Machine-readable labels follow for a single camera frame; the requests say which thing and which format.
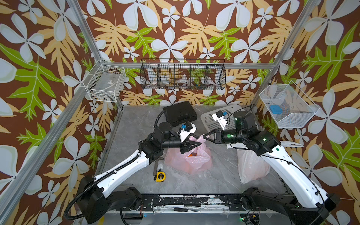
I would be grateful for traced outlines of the pink printed plastic bag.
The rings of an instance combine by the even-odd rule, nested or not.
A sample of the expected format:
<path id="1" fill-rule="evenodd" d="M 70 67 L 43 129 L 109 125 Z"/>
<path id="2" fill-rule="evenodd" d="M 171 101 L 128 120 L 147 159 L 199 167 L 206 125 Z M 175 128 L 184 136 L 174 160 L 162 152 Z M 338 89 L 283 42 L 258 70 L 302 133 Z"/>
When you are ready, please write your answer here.
<path id="1" fill-rule="evenodd" d="M 210 170 L 213 166 L 212 155 L 205 144 L 206 140 L 203 136 L 198 139 L 190 137 L 190 140 L 202 143 L 198 150 L 181 154 L 179 148 L 168 149 L 165 156 L 165 165 L 190 175 Z M 197 156 L 189 157 L 192 152 L 196 152 Z"/>

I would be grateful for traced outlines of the white plastic bag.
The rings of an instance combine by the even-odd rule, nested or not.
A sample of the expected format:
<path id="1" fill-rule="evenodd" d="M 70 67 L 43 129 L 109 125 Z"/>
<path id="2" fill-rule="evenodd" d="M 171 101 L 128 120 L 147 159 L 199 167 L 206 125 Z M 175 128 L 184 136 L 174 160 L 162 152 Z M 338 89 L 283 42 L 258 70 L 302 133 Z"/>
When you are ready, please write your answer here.
<path id="1" fill-rule="evenodd" d="M 290 158 L 285 147 L 278 145 L 273 153 L 258 156 L 254 151 L 247 149 L 245 144 L 236 143 L 238 157 L 238 172 L 241 183 L 249 183 L 265 177 L 273 168 L 286 183 L 299 183 L 304 175 Z"/>

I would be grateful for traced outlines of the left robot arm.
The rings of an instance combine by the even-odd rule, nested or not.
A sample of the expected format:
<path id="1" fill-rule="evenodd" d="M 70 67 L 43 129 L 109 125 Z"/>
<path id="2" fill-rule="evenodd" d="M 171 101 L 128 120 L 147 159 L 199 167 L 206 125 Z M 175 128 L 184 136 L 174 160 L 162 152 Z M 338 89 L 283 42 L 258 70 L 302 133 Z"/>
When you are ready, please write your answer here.
<path id="1" fill-rule="evenodd" d="M 138 148 L 127 159 L 95 177 L 84 177 L 74 199 L 66 207 L 63 218 L 77 220 L 85 218 L 95 223 L 108 211 L 122 208 L 136 210 L 142 201 L 142 194 L 129 187 L 124 191 L 116 188 L 137 171 L 159 159 L 164 149 L 179 148 L 181 154 L 189 152 L 201 143 L 191 141 L 196 131 L 193 121 L 197 119 L 194 109 L 163 109 L 157 116 L 153 132 L 139 141 Z"/>

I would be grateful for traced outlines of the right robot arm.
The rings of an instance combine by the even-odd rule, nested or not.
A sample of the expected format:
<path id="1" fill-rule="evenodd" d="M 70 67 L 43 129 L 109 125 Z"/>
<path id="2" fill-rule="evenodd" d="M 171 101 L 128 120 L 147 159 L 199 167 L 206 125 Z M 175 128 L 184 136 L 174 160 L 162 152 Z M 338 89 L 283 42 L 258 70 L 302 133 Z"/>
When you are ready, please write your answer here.
<path id="1" fill-rule="evenodd" d="M 329 195 L 313 182 L 271 132 L 258 129 L 253 115 L 244 110 L 234 113 L 234 129 L 227 128 L 230 116 L 221 110 L 211 117 L 220 128 L 203 135 L 204 139 L 209 140 L 208 136 L 214 135 L 211 142 L 215 144 L 244 144 L 244 149 L 267 162 L 293 193 L 290 196 L 248 188 L 241 199 L 245 210 L 270 209 L 288 216 L 296 225 L 320 225 L 339 204 L 339 197 Z"/>

